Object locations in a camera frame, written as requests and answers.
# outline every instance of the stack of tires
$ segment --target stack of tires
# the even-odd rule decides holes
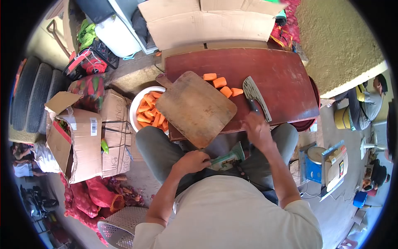
[[[10,110],[14,130],[46,134],[47,111],[44,104],[59,91],[66,91],[70,80],[57,69],[29,57],[16,85]]]

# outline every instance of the motorcycle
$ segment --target motorcycle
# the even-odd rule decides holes
[[[49,212],[55,211],[59,207],[57,200],[48,199],[42,195],[39,186],[33,186],[26,190],[21,185],[20,190],[26,210],[32,217],[46,218]]]

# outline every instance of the knife blade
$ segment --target knife blade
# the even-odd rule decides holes
[[[250,110],[255,111],[255,112],[257,112],[257,114],[259,114],[259,110],[254,103],[254,100],[257,100],[258,103],[260,104],[261,108],[264,111],[265,120],[267,122],[272,121],[271,115],[269,114],[269,111],[268,111],[267,105],[265,104],[263,96],[261,95],[260,90],[258,90],[258,87],[256,86],[256,84],[251,76],[247,77],[243,81],[242,89],[243,89],[243,93],[245,94],[246,99],[248,100]]]

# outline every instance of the red wooden table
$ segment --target red wooden table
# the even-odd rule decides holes
[[[251,48],[205,49],[166,57],[165,71],[171,82],[186,71],[199,76],[217,73],[217,77],[225,77],[230,88],[242,88],[243,81],[251,76],[271,114],[270,125],[319,116],[314,90],[296,53]],[[238,112],[220,134],[243,131],[242,121],[249,113],[244,94],[230,99],[238,107]],[[171,124],[169,132],[171,141],[185,139]]]

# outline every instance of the cutting board handle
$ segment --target cutting board handle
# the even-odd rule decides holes
[[[173,85],[173,83],[166,77],[165,73],[161,73],[156,76],[156,81],[164,86],[166,89],[170,88]]]

